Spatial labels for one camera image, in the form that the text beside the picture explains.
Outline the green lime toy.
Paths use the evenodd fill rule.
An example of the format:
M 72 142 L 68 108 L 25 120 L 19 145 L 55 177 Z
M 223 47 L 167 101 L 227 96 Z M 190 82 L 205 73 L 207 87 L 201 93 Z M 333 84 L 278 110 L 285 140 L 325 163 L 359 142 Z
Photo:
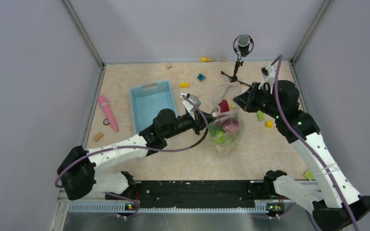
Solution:
M 216 145 L 223 144 L 226 141 L 225 133 L 221 130 L 217 131 L 215 134 L 211 135 L 211 141 Z

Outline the clear zip top bag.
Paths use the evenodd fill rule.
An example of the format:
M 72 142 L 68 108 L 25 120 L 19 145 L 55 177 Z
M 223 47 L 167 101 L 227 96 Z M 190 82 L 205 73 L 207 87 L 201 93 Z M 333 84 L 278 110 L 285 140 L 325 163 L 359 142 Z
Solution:
M 209 124 L 209 135 L 221 156 L 230 154 L 237 147 L 243 131 L 240 107 L 233 101 L 240 94 L 238 83 L 219 85 L 211 94 L 214 120 Z

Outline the red fruit toy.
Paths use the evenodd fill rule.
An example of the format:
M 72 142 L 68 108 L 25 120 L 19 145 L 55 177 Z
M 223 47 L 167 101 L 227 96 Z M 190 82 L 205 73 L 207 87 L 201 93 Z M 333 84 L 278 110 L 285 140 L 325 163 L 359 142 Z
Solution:
M 230 111 L 228 101 L 225 100 L 225 99 L 223 99 L 219 103 L 219 106 L 220 106 L 220 113 L 226 113 L 226 112 Z

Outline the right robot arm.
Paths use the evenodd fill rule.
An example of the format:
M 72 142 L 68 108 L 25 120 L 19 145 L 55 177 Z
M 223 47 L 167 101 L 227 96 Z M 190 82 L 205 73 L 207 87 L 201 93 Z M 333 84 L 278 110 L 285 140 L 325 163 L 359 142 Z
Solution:
M 254 82 L 233 101 L 245 112 L 272 117 L 278 132 L 299 153 L 319 186 L 316 191 L 284 171 L 270 170 L 264 177 L 264 194 L 292 200 L 309 212 L 323 231 L 341 231 L 370 212 L 370 196 L 361 195 L 343 174 L 318 125 L 299 108 L 298 98 L 296 86 L 280 80 L 274 85 Z

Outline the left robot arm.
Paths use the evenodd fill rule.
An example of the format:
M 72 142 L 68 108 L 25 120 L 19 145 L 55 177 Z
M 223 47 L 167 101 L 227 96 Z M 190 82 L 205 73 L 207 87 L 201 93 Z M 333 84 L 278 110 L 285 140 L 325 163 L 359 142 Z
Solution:
M 104 170 L 131 159 L 167 153 L 167 139 L 190 129 L 197 135 L 203 130 L 207 135 L 209 123 L 214 120 L 206 112 L 177 116 L 173 110 L 163 109 L 150 126 L 124 141 L 88 150 L 81 145 L 72 148 L 57 170 L 54 185 L 62 188 L 70 201 L 92 192 L 115 193 L 129 199 L 135 193 L 132 175 L 127 171 L 105 173 Z

